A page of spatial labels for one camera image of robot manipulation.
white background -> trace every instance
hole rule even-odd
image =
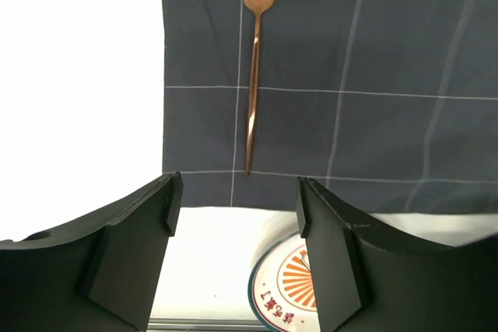
[[[0,240],[67,222],[161,173],[161,0],[0,0]],[[496,216],[392,215],[444,243]],[[183,209],[153,317],[253,319],[251,267],[293,213]]]

dark gray cloth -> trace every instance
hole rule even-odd
[[[296,176],[368,212],[498,212],[498,0],[163,0],[164,172],[183,205],[293,210]]]

round plate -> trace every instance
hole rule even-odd
[[[298,233],[272,246],[256,263],[248,295],[252,311],[270,330],[320,331],[306,242]]]

orange sunburst design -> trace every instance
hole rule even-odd
[[[317,311],[306,245],[295,249],[282,262],[277,274],[277,284],[282,297],[292,306]]]

copper fork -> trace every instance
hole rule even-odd
[[[269,10],[275,0],[244,0],[244,4],[254,13],[254,43],[252,46],[251,78],[249,83],[249,111],[247,115],[246,174],[251,173],[254,147],[254,126],[258,102],[259,44],[261,39],[261,16]]]

